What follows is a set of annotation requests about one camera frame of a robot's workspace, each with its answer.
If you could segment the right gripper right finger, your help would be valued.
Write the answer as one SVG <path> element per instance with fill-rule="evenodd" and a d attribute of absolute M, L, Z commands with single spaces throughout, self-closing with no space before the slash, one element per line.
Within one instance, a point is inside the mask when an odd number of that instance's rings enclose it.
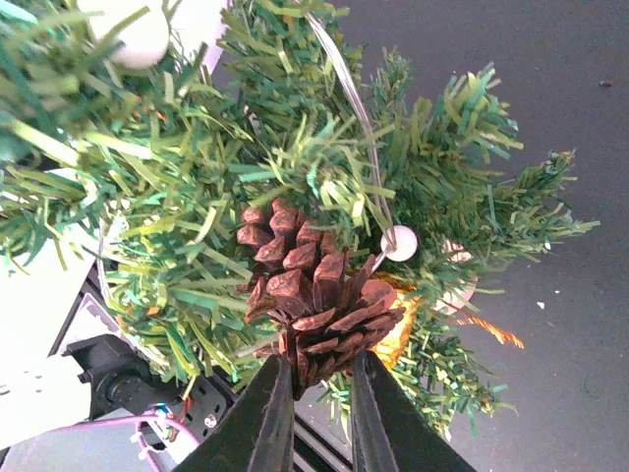
<path fill-rule="evenodd" d="M 355 471 L 475 471 L 429 427 L 371 351 L 354 361 L 351 399 Z"/>

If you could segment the dark brown pinecone ornament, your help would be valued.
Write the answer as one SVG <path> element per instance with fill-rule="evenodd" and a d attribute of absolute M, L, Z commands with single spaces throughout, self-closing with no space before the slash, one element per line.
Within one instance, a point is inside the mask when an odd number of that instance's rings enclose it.
<path fill-rule="evenodd" d="M 254 252 L 245 320 L 269 317 L 279 329 L 278 348 L 290 364 L 293 396 L 333 374 L 377 345 L 402 321 L 397 294 L 373 278 L 375 257 L 350 273 L 349 248 L 332 230 L 282 200 L 250 206 L 237 241 Z"/>

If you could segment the small green christmas tree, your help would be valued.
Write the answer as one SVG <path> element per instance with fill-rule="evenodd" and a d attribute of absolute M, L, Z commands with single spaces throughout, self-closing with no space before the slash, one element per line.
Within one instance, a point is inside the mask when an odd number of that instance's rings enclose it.
<path fill-rule="evenodd" d="M 475 324 L 478 278 L 588 232 L 559 197 L 571 152 L 514 178 L 489 169 L 520 147 L 492 66 L 409 102 L 407 61 L 362 51 L 324 1 L 218 5 L 228 85 L 207 42 L 185 49 L 180 1 L 1 5 L 1 273 L 51 241 L 103 261 L 109 313 L 150 370 L 185 386 L 214 368 L 246 386 L 278 348 L 269 317 L 245 320 L 254 252 L 242 213 L 276 199 L 332 230 L 348 271 L 404 317 L 375 351 L 442 437 L 458 413 L 492 414 L 498 386 L 453 334 Z"/>

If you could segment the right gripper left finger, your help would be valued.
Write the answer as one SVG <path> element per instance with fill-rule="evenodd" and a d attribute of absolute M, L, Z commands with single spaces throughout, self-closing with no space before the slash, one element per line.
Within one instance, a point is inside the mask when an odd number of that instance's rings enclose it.
<path fill-rule="evenodd" d="M 215 431 L 176 470 L 291 471 L 294 418 L 290 364 L 270 356 Z"/>

